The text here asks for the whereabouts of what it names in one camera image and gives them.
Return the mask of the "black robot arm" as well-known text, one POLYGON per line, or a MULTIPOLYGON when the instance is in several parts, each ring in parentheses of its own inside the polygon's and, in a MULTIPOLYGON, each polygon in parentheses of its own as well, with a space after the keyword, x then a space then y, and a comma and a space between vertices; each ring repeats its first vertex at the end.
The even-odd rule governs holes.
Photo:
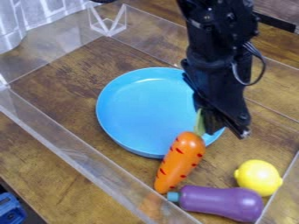
POLYGON ((193 89, 199 125, 207 134, 227 127, 241 139, 250 135, 251 115, 245 88, 262 76, 251 74, 262 58, 251 43, 259 17, 253 0, 177 0, 186 21, 189 47, 183 79, 193 89))

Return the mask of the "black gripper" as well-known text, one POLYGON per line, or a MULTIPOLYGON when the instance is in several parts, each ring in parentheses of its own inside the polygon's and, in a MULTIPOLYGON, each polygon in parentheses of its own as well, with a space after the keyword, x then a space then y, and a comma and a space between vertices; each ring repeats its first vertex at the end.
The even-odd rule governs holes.
POLYGON ((253 56, 246 50, 209 61, 202 53, 187 48, 182 60, 183 78, 193 89, 199 132, 214 135, 229 128, 238 139, 250 136, 251 115, 245 88, 251 78, 251 65, 253 56))

